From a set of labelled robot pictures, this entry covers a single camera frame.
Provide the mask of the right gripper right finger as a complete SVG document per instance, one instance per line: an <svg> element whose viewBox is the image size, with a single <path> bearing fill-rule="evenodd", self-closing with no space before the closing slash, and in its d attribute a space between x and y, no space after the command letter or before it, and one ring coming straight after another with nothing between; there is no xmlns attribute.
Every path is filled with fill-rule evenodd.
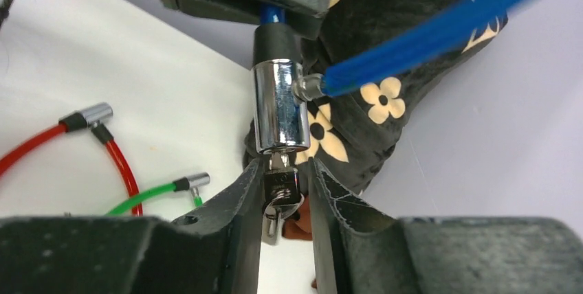
<svg viewBox="0 0 583 294"><path fill-rule="evenodd" d="M582 241L552 218L392 218L309 162L319 293L581 293Z"/></svg>

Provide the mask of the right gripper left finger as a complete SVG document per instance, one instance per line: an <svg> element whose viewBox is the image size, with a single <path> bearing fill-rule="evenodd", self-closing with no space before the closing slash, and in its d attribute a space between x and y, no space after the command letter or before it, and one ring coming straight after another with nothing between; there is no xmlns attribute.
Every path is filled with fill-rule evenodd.
<svg viewBox="0 0 583 294"><path fill-rule="evenodd" d="M2 293L255 293L263 163L172 222L153 217L1 220Z"/></svg>

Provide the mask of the green cable lock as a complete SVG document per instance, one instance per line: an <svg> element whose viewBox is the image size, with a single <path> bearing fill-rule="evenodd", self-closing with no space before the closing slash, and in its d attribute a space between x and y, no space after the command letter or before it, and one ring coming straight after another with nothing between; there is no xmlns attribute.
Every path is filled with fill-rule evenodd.
<svg viewBox="0 0 583 294"><path fill-rule="evenodd" d="M199 207L203 205L203 199L199 193L199 189L200 187L208 185L210 182L211 178L207 172L181 177L169 183L161 184L144 192L133 195L111 208L105 215L119 216L131 213L132 216L142 216L142 212L137 211L134 213L133 210L137 210L138 207L141 206L144 202L147 202L151 199L156 199L157 197L164 194L175 192L190 192L194 206Z"/></svg>

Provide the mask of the blue cable lock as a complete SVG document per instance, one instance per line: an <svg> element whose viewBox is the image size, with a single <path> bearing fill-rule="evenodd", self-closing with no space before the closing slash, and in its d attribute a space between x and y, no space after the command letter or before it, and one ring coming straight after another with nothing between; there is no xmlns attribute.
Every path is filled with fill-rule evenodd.
<svg viewBox="0 0 583 294"><path fill-rule="evenodd" d="M265 161L263 241L311 239L307 165L321 161L362 193L416 105L484 48L524 0L323 0L312 41L292 43L288 13L255 31L247 160Z"/></svg>

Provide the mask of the red cable lock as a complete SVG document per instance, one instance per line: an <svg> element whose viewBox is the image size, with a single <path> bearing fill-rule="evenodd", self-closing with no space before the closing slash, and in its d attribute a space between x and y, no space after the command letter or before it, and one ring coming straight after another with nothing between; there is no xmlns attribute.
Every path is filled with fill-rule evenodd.
<svg viewBox="0 0 583 294"><path fill-rule="evenodd" d="M107 128L113 110L99 103L24 137L1 124L1 215L105 214L118 203L143 213L140 188Z"/></svg>

